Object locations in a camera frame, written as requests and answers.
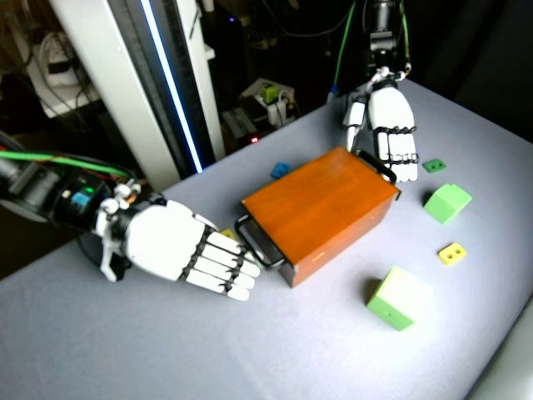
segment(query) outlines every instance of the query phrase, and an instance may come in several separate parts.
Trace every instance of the robotic hand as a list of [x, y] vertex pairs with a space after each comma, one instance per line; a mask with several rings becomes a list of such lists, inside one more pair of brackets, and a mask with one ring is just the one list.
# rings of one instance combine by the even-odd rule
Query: robotic hand
[[205, 218], [178, 202], [152, 196], [141, 210], [127, 207], [135, 188], [118, 185], [115, 198], [102, 202], [94, 233], [102, 238], [101, 271], [110, 281], [124, 268], [114, 255], [160, 278], [194, 285], [246, 301], [260, 269], [238, 242], [221, 235]]
[[372, 60], [379, 67], [366, 85], [366, 94], [359, 96], [346, 113], [343, 122], [347, 130], [346, 147], [350, 152], [354, 150], [356, 136], [364, 127], [367, 115], [367, 123], [374, 135], [376, 155], [395, 173], [398, 182], [415, 181], [418, 178], [418, 155], [413, 136], [415, 119], [409, 103], [397, 86], [397, 82], [405, 79], [411, 71], [407, 40], [404, 70], [393, 72], [389, 67], [397, 64], [399, 34], [394, 31], [398, 31], [401, 24], [395, 25], [393, 16], [396, 12], [403, 20], [403, 35], [406, 38], [403, 2], [369, 1], [369, 16], [364, 18], [372, 21], [370, 50]]
[[[241, 244], [221, 235], [205, 218], [160, 195], [131, 205], [141, 191], [136, 179], [116, 184], [111, 194], [100, 175], [64, 167], [79, 163], [77, 156], [11, 160], [34, 157], [22, 150], [0, 152], [0, 204], [36, 222], [98, 235], [103, 246], [100, 270], [109, 281], [123, 279], [133, 264], [160, 278], [248, 299], [259, 267]], [[104, 168], [84, 160], [85, 167]], [[53, 163], [60, 166], [51, 167]], [[113, 173], [123, 171], [113, 169]]]

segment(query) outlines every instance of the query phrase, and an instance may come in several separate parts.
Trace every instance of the box handle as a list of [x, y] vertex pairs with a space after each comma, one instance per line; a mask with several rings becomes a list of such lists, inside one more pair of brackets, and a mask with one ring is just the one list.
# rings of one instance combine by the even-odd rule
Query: box handle
[[356, 151], [356, 155], [363, 161], [372, 165], [379, 173], [386, 175], [391, 181], [391, 183], [393, 185], [396, 185], [396, 181], [398, 180], [396, 174], [392, 170], [390, 170], [390, 168], [387, 168], [385, 165], [383, 165], [383, 163], [380, 162], [377, 158], [375, 158], [374, 156], [372, 156], [370, 153], [366, 152], [365, 150], [361, 150], [361, 149], [358, 149]]
[[246, 244], [246, 246], [248, 247], [248, 249], [250, 250], [250, 252], [252, 252], [252, 256], [266, 269], [276, 269], [276, 268], [279, 268], [281, 265], [283, 265], [283, 263], [285, 263], [286, 259], [284, 257], [281, 257], [279, 260], [275, 261], [275, 262], [265, 262], [264, 260], [264, 257], [261, 257], [258, 253], [257, 253], [257, 250], [252, 246], [252, 244], [250, 243], [250, 241], [247, 239], [247, 237], [244, 235], [244, 233], [242, 232], [242, 227], [244, 225], [246, 225], [247, 223], [249, 223], [250, 221], [252, 221], [253, 218], [250, 214], [245, 214], [243, 215], [242, 217], [238, 218], [236, 221], [235, 221], [235, 232], [237, 232], [237, 235], [239, 235], [239, 237], [242, 239], [242, 241]]

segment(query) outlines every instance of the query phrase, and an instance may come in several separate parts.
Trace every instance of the small blue block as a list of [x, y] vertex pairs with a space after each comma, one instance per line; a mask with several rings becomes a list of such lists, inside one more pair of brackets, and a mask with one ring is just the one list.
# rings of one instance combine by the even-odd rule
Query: small blue block
[[276, 164], [274, 169], [272, 169], [272, 172], [270, 172], [270, 176], [274, 179], [283, 178], [285, 175], [287, 175], [291, 171], [291, 166], [289, 164], [286, 164], [284, 162], [279, 162]]

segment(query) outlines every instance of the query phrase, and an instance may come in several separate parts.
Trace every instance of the blue light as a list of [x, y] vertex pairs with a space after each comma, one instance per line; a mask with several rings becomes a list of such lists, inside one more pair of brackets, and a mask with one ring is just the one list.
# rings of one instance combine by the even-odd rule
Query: blue light
[[153, 15], [152, 5], [150, 4], [150, 0], [141, 0], [141, 5], [142, 10], [144, 11], [144, 15], [147, 18], [148, 27], [150, 28], [150, 33], [152, 34], [153, 43], [156, 46], [157, 57], [159, 58], [159, 62], [161, 63], [163, 74], [165, 75], [165, 79], [167, 80], [168, 88], [170, 89], [172, 101], [174, 102], [174, 106], [176, 107], [177, 116], [182, 122], [183, 132], [185, 133], [185, 139], [187, 140], [189, 150], [191, 151], [192, 161], [194, 162], [194, 166], [196, 167], [197, 172], [201, 173], [202, 164], [200, 163], [200, 158], [198, 157], [197, 149], [195, 148], [194, 142], [192, 141], [191, 129], [189, 128], [189, 124], [187, 122], [187, 119], [185, 118], [185, 112], [183, 111], [182, 101], [180, 100], [180, 97], [177, 93], [177, 85], [174, 82], [174, 77], [172, 76], [170, 64], [168, 63], [167, 59], [167, 54], [165, 53], [165, 48], [163, 47], [161, 35], [159, 34], [159, 30], [157, 29], [157, 22]]

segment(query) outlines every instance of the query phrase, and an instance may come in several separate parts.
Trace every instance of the yellow block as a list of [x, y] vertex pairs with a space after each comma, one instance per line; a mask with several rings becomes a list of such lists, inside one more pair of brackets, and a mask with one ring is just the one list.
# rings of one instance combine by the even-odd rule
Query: yellow block
[[447, 248], [439, 251], [439, 258], [448, 266], [458, 263], [465, 255], [466, 250], [459, 243], [452, 243]]
[[221, 231], [221, 234], [227, 236], [230, 239], [237, 240], [237, 238], [235, 237], [235, 233], [233, 233], [230, 228], [224, 229], [223, 231]]

